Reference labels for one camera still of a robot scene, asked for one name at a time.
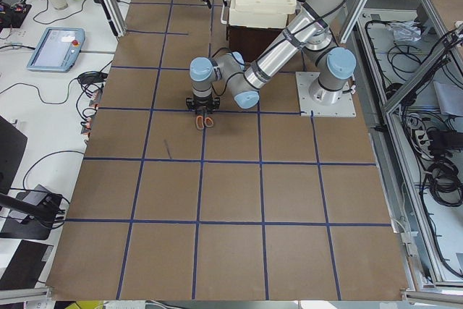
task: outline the brown box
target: brown box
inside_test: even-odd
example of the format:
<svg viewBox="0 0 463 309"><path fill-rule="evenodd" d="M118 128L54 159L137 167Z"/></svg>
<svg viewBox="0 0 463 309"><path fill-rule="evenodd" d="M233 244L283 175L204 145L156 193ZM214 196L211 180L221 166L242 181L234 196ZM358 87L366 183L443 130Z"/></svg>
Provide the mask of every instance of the brown box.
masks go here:
<svg viewBox="0 0 463 309"><path fill-rule="evenodd" d="M256 60L281 33L282 29L261 29L227 25L226 37L232 51L238 51L245 62Z"/></svg>

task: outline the grid of tape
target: grid of tape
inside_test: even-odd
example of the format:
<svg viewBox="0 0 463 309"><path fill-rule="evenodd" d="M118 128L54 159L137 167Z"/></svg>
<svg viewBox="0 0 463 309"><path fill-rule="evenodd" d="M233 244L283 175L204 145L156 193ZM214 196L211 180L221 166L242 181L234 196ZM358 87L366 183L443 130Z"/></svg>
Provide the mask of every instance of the grid of tape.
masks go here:
<svg viewBox="0 0 463 309"><path fill-rule="evenodd" d="M56 298L399 299L362 116L300 117L302 57L254 109L225 100L216 127L194 128L188 65L226 44L220 4L198 2L131 1L48 280Z"/></svg>

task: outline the scissors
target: scissors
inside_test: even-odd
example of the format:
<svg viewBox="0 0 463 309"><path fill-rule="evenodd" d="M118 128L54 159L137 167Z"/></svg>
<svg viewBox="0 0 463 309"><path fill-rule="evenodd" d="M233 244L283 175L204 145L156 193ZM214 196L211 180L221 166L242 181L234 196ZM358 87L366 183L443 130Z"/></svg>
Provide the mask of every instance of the scissors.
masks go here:
<svg viewBox="0 0 463 309"><path fill-rule="evenodd" d="M197 130L204 130L204 128L214 127L214 120L208 116L204 111L201 115L196 116L195 126Z"/></svg>

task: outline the white table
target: white table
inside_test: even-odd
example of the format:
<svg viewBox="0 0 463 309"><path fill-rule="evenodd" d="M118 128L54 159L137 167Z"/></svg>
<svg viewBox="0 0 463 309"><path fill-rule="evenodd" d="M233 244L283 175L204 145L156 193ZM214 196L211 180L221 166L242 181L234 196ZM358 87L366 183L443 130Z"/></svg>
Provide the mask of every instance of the white table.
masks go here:
<svg viewBox="0 0 463 309"><path fill-rule="evenodd" d="M63 10L55 10L51 4L48 10L43 14L38 15L37 20L40 22L51 22L53 20L63 18L79 11L82 8L83 0L66 0L68 7ZM84 4L83 11L72 15L70 18L60 20L50 25L42 25L33 20L37 13L46 8L45 0L27 0L32 8L27 14L21 28L13 29L12 34L4 40L0 40L0 46L6 43L21 43L27 46L36 46L39 42L43 31L47 27L76 27L83 28L85 31L85 42L82 47L82 52L104 52L114 53L117 47L117 39L114 37L111 28L100 4L95 4L93 0L87 0ZM122 16L125 18L129 6L124 3L119 3ZM2 30L0 36L6 36L8 30Z"/></svg>
<svg viewBox="0 0 463 309"><path fill-rule="evenodd" d="M3 61L0 76L0 91L15 84L24 82L36 85L41 90L42 98L47 102L60 102L66 98L70 80L82 72L101 69L112 59L111 54L80 54L75 66L67 73L30 72L25 69L32 51L11 50L0 52ZM40 102L36 89L20 85L0 95L0 115L6 120L17 119L18 129L27 136L27 146L20 168L13 182L13 187L21 188L22 178L26 171L41 157L61 150L85 151L84 137L80 134L80 121L75 102L82 90L77 81L71 84L69 100L62 105L45 105ZM81 98L80 110L89 103L86 97ZM82 155L77 153L60 153L51 156L31 171L27 177L26 187L34 188L43 185L51 192L62 194L71 199L79 172ZM0 211L6 216L7 209ZM57 245L61 229L51 231L50 237L43 242ZM8 265L20 240L0 238L0 268ZM51 267L51 260L46 264L41 280L45 280Z"/></svg>
<svg viewBox="0 0 463 309"><path fill-rule="evenodd" d="M69 7L57 11L51 4L49 10L41 14L38 20L50 22L56 18L65 17L81 8L82 0L67 0ZM0 40L0 46L8 43L21 43L36 46L43 31L47 27L81 27L85 31L85 43L77 62L68 73L31 72L26 69L31 50L1 50L0 51L0 91L17 83L24 82L37 86L43 99L50 102L63 101L66 98L67 86L71 79L80 73L100 70L112 60L117 47L103 8L93 0L85 3L84 11L66 20L52 25L42 25L33 21L33 16L45 9L44 0L29 0L33 5L22 27L13 30L5 40ZM128 5L120 3L122 14L127 14ZM55 151L76 150L85 151L84 137L80 134L81 126L75 103L82 90L77 82L71 84L69 100L65 104L54 106L41 103L36 89L24 85L16 86L0 95L0 115L7 120L17 119L18 129L27 138L27 147L13 187L22 186L25 172L41 157ZM83 97L80 110L88 105L88 98ZM37 165L27 178L26 187L34 188L43 185L51 192L62 194L70 199L75 187L77 175L82 163L82 155L77 153L60 153L49 157ZM15 196L17 191L10 192ZM7 214L7 209L0 211L0 216ZM45 281L51 269L56 252L56 246L61 235L61 229L51 231L47 240L38 241L54 246L54 250L41 274L40 280ZM20 240L0 238L0 269L7 267L19 245Z"/></svg>

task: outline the metal mounting plate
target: metal mounting plate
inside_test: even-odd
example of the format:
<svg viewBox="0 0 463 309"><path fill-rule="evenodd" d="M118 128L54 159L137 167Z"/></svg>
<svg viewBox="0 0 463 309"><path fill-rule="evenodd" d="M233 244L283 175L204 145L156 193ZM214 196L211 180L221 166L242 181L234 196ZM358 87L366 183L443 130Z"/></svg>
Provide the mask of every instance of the metal mounting plate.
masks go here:
<svg viewBox="0 0 463 309"><path fill-rule="evenodd" d="M296 72L301 116L310 116L313 113L314 117L355 117L354 101L350 93L343 94L336 104L330 106L320 105L311 99L309 86L319 74L318 72ZM344 89L349 89L347 82Z"/></svg>

